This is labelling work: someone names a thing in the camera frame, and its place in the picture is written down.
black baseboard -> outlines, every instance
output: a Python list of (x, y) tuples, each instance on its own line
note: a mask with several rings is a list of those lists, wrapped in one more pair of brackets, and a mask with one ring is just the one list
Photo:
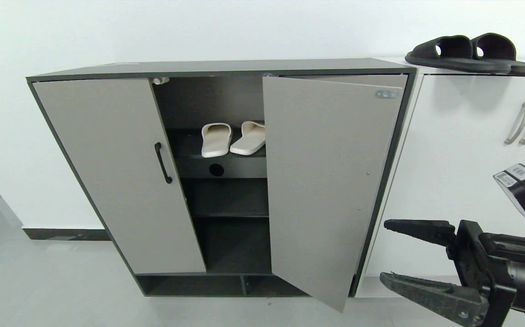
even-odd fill
[(23, 228), (31, 240), (110, 241), (104, 229)]

white cabinet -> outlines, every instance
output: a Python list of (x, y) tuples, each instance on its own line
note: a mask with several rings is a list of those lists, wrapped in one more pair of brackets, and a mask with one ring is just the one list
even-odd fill
[[(420, 75), (413, 116), (389, 197), (387, 219), (477, 221), (491, 233), (525, 236), (525, 219), (492, 175), (525, 164), (525, 127), (510, 145), (525, 102), (525, 77)], [(367, 275), (393, 271), (418, 277), (451, 276), (441, 246), (386, 230), (381, 223)]]

open cabinet door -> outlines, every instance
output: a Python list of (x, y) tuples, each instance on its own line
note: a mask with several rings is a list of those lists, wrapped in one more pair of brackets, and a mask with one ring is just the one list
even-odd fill
[(206, 271), (150, 82), (32, 86), (51, 132), (133, 273)]
[(343, 312), (403, 89), (263, 81), (272, 271)]

cabinet compartment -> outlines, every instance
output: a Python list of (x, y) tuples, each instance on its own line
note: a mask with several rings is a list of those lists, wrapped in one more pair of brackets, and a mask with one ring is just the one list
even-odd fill
[(166, 129), (264, 120), (261, 76), (173, 77), (153, 87)]
[(236, 276), (137, 276), (148, 296), (242, 296)]
[(266, 178), (182, 180), (192, 217), (268, 217)]
[(271, 274), (268, 218), (194, 218), (207, 273)]
[(277, 276), (245, 276), (244, 286), (248, 296), (309, 296)]
[[(266, 147), (248, 156), (228, 152), (203, 158), (201, 129), (168, 129), (167, 137), (181, 178), (266, 178)], [(233, 128), (231, 144), (240, 137), (240, 129)]]

gray cabinet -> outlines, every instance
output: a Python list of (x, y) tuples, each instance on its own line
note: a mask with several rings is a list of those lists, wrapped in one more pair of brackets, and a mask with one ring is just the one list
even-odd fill
[[(342, 311), (414, 73), (375, 59), (142, 63), (28, 82), (144, 294), (310, 295)], [(251, 119), (266, 147), (201, 157), (203, 124), (238, 139)]]

